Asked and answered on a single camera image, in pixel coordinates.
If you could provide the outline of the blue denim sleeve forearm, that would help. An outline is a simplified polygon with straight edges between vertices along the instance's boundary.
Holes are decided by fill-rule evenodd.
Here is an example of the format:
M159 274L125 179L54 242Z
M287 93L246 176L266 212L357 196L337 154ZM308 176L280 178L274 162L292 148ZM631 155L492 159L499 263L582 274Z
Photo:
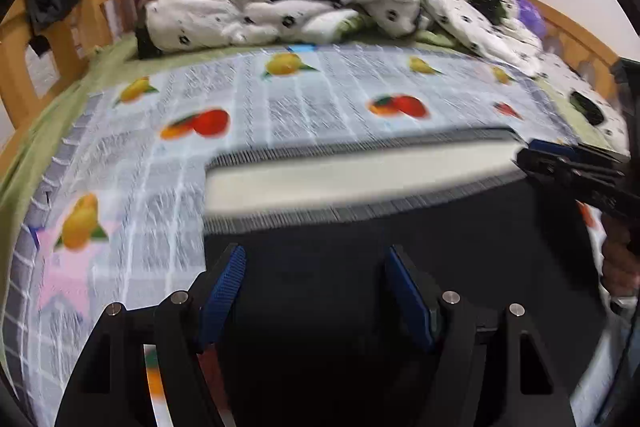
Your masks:
M639 317L619 317L617 339L622 347L612 350L614 374L592 422L593 426L639 425Z

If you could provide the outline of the person's right hand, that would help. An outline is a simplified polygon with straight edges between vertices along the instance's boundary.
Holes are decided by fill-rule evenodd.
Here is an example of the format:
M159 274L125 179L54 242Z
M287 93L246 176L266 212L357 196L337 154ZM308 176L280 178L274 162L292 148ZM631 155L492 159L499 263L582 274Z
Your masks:
M601 283L612 297L631 297L639 290L639 259L628 249L630 233L626 225L605 213L601 216L605 240Z

